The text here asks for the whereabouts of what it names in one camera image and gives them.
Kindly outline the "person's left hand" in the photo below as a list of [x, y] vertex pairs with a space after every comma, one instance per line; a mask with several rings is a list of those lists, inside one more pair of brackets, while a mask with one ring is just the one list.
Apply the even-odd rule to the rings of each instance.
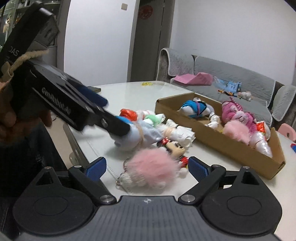
[[45, 109], [39, 114], [26, 117], [17, 110], [14, 101], [16, 97], [9, 82], [1, 83], [1, 145], [15, 144], [26, 136], [40, 123], [46, 127], [52, 126], [50, 111]]

